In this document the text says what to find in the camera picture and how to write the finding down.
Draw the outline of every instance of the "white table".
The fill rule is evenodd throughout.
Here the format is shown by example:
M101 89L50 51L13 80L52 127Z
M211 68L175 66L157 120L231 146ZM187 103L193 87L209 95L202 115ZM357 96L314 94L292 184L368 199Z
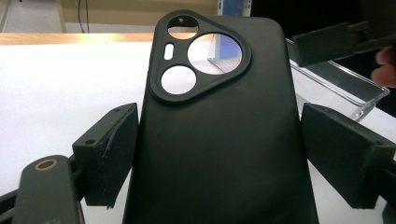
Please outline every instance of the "white table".
M22 169L72 144L107 111L132 102L141 111L150 42L0 46L0 195ZM361 124L396 142L396 119L375 109ZM320 223L381 223L375 210L351 209L310 166ZM87 223L121 223L129 177L112 210L87 207Z

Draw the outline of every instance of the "black phone case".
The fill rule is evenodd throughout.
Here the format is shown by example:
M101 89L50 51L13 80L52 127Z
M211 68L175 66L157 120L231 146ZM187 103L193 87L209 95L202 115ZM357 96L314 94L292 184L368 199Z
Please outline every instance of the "black phone case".
M175 39L170 26L199 25ZM187 57L197 37L217 33L241 47L240 65L213 76ZM174 56L163 58L172 43ZM174 65L196 84L173 95L161 86ZM263 18L180 10L156 26L124 223L318 223L286 42Z

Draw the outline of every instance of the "human hand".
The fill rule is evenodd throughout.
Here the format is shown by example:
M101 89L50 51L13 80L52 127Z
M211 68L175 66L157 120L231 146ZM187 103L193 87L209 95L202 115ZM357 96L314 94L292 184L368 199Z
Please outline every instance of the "human hand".
M378 85L396 88L396 59L393 56L393 47L386 47L376 54L376 62L381 66L371 75Z

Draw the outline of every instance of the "transparent container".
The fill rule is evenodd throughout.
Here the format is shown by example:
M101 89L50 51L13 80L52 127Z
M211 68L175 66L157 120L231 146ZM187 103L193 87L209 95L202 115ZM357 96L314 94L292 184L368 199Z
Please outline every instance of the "transparent container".
M293 43L287 40L287 44L300 116L304 103L309 102L360 121L389 94L387 88L334 62L299 67L294 61Z

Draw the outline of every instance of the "white tabletop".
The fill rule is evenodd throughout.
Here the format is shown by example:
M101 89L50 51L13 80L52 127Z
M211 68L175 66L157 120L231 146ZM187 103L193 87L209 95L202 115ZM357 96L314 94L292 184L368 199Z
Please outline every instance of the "white tabletop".
M72 144L107 111L132 102L141 111L150 42L0 47L0 195L18 188L22 169ZM396 119L375 109L361 124L396 142ZM375 210L351 209L310 166L320 223L382 223ZM87 223L121 223L129 177L112 210L83 204Z

